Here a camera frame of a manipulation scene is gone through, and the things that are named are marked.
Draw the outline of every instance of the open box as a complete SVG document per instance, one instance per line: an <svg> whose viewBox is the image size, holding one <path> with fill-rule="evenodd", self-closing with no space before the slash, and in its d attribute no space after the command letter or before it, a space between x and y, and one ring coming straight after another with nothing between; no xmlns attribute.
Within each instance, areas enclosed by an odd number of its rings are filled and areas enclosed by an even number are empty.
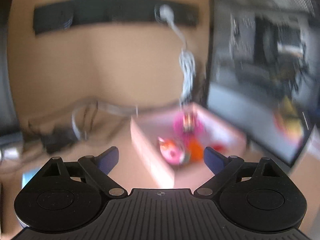
<svg viewBox="0 0 320 240"><path fill-rule="evenodd" d="M197 113L198 119L204 125L204 136L199 140L204 148L219 142L227 146L223 155L243 156L246 149L244 133L198 104L191 103L184 106L183 111ZM132 117L131 137L140 158L160 188L190 188L193 192L213 176L212 172L203 161L182 166L168 164L162 157L158 144L158 137L177 137L172 124L180 112L181 109L177 107L159 113Z"/></svg>

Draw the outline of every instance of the white plug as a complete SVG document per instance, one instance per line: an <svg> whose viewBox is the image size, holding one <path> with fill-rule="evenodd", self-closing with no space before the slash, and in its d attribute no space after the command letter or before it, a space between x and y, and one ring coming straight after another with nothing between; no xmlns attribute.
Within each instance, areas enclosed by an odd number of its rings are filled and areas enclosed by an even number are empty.
<svg viewBox="0 0 320 240"><path fill-rule="evenodd" d="M173 10L169 5L163 4L159 8L160 12L160 19L167 22L173 23L174 22L174 13Z"/></svg>

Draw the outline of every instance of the pink toy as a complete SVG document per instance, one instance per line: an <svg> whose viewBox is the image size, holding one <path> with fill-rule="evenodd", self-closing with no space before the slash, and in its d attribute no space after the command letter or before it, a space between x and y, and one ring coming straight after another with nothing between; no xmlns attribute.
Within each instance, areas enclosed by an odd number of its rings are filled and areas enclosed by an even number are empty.
<svg viewBox="0 0 320 240"><path fill-rule="evenodd" d="M204 131L203 124L193 112L181 112L173 121L174 132L188 145L193 136L197 136Z"/></svg>
<svg viewBox="0 0 320 240"><path fill-rule="evenodd" d="M188 162L189 154L185 152L182 144L174 140L164 140L158 137L160 152L165 160L171 165L181 165Z"/></svg>

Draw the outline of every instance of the ribbed black surface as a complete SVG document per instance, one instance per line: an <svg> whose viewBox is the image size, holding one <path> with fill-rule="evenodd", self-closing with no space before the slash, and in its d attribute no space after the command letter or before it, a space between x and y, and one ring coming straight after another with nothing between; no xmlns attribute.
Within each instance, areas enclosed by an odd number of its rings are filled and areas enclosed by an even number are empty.
<svg viewBox="0 0 320 240"><path fill-rule="evenodd" d="M16 240L303 240L298 230L259 234L236 227L214 202L193 197L187 189L134 189L121 200L112 200L91 224L64 234L23 230Z"/></svg>

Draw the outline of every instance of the pink box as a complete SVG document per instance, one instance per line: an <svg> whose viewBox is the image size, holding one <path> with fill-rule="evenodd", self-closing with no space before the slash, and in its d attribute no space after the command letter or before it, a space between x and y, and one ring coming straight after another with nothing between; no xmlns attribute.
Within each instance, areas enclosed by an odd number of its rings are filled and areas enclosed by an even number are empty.
<svg viewBox="0 0 320 240"><path fill-rule="evenodd" d="M219 117L210 113L198 104L192 103L183 108L194 111L204 124L206 137L201 143L208 146L214 142L228 145L225 156L243 156L246 149L246 136ZM131 118L131 138L144 165L158 183L160 188L190 188L193 192L213 173L203 161L188 163L184 166L172 166L162 157L158 145L158 136L176 138L172 123L180 108L152 114L139 115Z"/></svg>

